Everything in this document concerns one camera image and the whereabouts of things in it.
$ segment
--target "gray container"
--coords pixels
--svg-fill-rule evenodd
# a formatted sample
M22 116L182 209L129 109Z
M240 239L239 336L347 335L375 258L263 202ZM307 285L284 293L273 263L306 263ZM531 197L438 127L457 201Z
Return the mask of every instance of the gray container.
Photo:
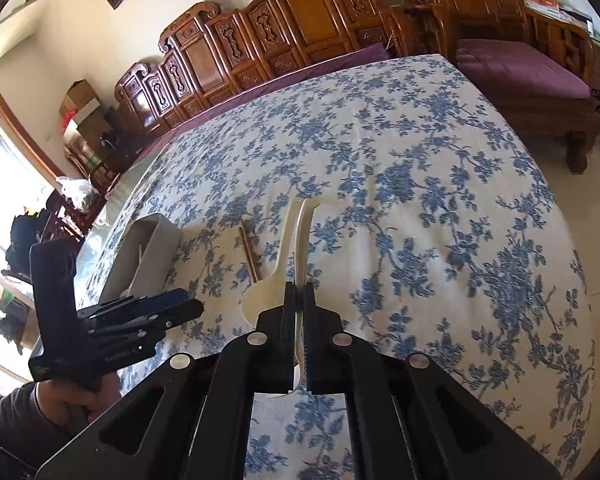
M100 295L100 304L124 296L162 292L182 232L160 213L138 219L126 232ZM142 261L138 247L142 246Z

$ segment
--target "hand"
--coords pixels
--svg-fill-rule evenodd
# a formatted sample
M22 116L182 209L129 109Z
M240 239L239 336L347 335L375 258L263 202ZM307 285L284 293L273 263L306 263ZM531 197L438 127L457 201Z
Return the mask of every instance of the hand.
M116 373L107 374L102 378L97 394L61 379L51 379L36 385L36 399L40 411L61 428L67 427L72 421L71 404L86 407L91 412L87 417L91 423L120 397L120 378Z

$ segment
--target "metal screw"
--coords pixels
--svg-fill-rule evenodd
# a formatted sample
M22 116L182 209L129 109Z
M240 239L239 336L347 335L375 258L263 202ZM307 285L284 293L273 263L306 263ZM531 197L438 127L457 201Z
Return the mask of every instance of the metal screw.
M251 332L247 336L247 343L254 346L264 345L267 342L267 335L262 332Z
M186 354L177 354L174 355L171 359L169 359L169 364L171 368L176 370L182 370L186 368L191 363L191 357Z
M414 368L424 370L429 367L429 358L424 354L411 354L409 357L409 364Z
M351 343L353 343L353 338L344 332L336 334L331 340L336 346L349 346Z

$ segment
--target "chopsticks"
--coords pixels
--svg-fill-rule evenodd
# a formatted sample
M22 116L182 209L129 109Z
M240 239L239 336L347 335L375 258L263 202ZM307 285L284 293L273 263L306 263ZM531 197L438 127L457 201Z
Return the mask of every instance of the chopsticks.
M247 257L247 267L249 269L251 283L256 283L260 280L258 276L258 269L253 257L253 249L251 249L249 236L247 235L247 229L244 228L244 224L242 222L240 222L240 225L238 225L238 231L240 232L240 241L242 243L242 248L244 249L244 254Z

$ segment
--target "floral bedspread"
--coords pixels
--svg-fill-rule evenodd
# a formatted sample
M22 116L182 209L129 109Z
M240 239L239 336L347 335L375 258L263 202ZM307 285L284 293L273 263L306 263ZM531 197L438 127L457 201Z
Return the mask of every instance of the floral bedspread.
M98 299L129 222L161 212L183 231L166 288L186 288L205 313L123 370L125 389L171 353L218 352L251 330L237 225L266 276L294 196L321 200L308 263L317 303L382 352L431 355L568 476L594 379L582 267L522 143L440 56L305 81L165 148L115 224L85 303ZM258 396L245 471L352 478L344 398Z

